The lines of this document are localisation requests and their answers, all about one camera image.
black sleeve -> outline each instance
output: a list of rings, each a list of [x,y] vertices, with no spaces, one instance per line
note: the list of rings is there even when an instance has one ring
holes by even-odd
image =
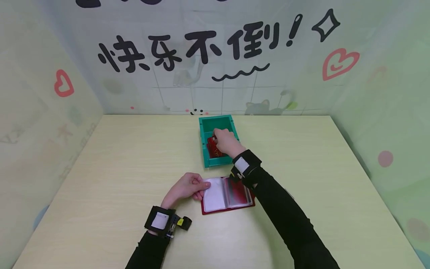
[[[255,168],[243,184],[258,182],[253,192],[291,252],[296,269],[338,269],[313,225],[290,194],[263,168]]]
[[[160,269],[170,239],[146,232],[133,252],[126,269]]]

exclamation mark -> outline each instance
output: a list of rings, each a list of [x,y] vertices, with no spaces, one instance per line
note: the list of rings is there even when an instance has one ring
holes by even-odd
[[[293,39],[295,37],[295,34],[297,33],[298,27],[300,26],[301,19],[303,19],[303,15],[299,14],[294,19],[293,27],[291,28],[290,35],[288,36],[290,39]],[[287,47],[291,46],[293,44],[292,40],[288,40]]]

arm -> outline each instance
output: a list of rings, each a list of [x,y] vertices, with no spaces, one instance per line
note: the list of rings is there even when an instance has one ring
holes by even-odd
[[[204,190],[209,187],[210,183],[203,182],[199,174],[186,173],[166,194],[161,207],[165,209],[174,208],[177,201],[190,196],[194,200],[201,201]],[[126,269],[161,268],[169,243],[169,238],[162,238],[156,232],[147,231],[133,252]]]
[[[214,130],[217,147],[235,161],[246,150],[228,130]],[[297,269],[338,269],[313,225],[290,194],[263,168],[255,168],[243,184],[252,189],[291,252]]]

hand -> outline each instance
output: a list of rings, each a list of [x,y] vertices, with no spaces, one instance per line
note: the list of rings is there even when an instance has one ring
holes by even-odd
[[[228,129],[214,129],[216,136],[216,147],[222,152],[230,156],[232,159],[246,150],[244,146],[234,137],[234,133]]]
[[[195,173],[185,173],[166,194],[161,207],[165,209],[173,208],[180,199],[193,197],[194,200],[201,201],[204,190],[211,186],[210,182],[203,182],[202,177]]]

cartoon cat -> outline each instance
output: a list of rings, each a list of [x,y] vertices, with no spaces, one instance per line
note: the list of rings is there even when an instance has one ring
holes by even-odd
[[[289,94],[291,99],[290,102],[284,108],[274,108],[270,110],[270,102],[269,100],[264,100],[261,103],[246,103],[246,111],[245,115],[282,115],[286,109],[294,109],[297,106],[297,103],[294,102],[294,92],[289,90],[283,90],[281,92],[281,99],[284,95]]]
[[[245,115],[282,115],[282,112],[292,106],[293,103],[294,102],[290,102],[284,108],[274,108],[272,110],[270,110],[270,102],[267,99],[257,104],[246,103],[247,108],[245,111]]]

